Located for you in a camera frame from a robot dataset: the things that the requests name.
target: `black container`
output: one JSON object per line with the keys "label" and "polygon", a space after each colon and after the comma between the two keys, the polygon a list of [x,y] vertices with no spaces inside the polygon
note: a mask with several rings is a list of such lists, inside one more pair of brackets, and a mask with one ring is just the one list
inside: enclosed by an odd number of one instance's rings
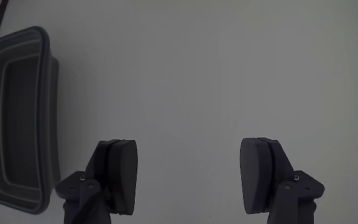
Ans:
{"label": "black container", "polygon": [[0,204],[31,214],[60,180],[57,77],[41,27],[0,38]]}

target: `black plastic tray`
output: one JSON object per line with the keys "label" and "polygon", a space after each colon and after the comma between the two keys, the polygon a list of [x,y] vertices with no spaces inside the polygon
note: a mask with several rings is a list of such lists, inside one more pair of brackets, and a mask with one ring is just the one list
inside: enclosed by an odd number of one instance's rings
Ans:
{"label": "black plastic tray", "polygon": [[41,27],[0,38],[0,203],[31,214],[48,207],[60,180],[57,77]]}

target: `white table surface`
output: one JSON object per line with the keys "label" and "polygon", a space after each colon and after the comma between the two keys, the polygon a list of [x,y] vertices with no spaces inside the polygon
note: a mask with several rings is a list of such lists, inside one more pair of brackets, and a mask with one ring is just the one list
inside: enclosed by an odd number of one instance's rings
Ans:
{"label": "white table surface", "polygon": [[[278,139],[322,182],[316,223],[358,223],[358,1],[10,0],[0,35],[43,27],[60,62],[62,178],[135,139],[134,215],[265,223],[242,205],[242,138]],[[63,200],[0,224],[63,223]]]}

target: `gray surface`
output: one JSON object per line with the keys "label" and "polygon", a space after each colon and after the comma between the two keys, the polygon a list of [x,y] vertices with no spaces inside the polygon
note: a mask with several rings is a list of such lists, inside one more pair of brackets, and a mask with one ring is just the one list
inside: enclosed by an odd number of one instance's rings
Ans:
{"label": "gray surface", "polygon": [[[137,140],[135,213],[113,223],[265,223],[242,205],[254,136],[326,186],[316,223],[358,223],[358,1],[10,1],[1,34],[32,25],[60,62],[62,177]],[[62,204],[0,224],[63,223]]]}

